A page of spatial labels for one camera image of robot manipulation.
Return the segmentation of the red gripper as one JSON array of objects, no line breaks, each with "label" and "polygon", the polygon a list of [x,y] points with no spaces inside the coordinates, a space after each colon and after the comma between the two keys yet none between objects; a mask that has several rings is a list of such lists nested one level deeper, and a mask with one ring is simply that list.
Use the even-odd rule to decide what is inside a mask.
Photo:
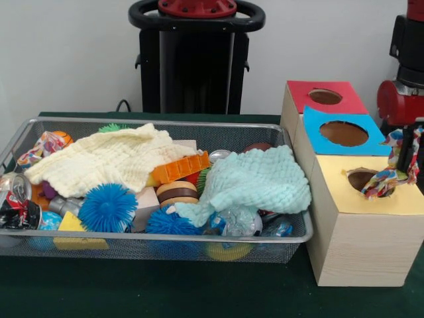
[{"label": "red gripper", "polygon": [[389,125],[404,126],[397,160],[399,171],[408,171],[413,163],[415,123],[423,122],[423,89],[409,87],[400,81],[383,81],[377,92],[378,114]]}]

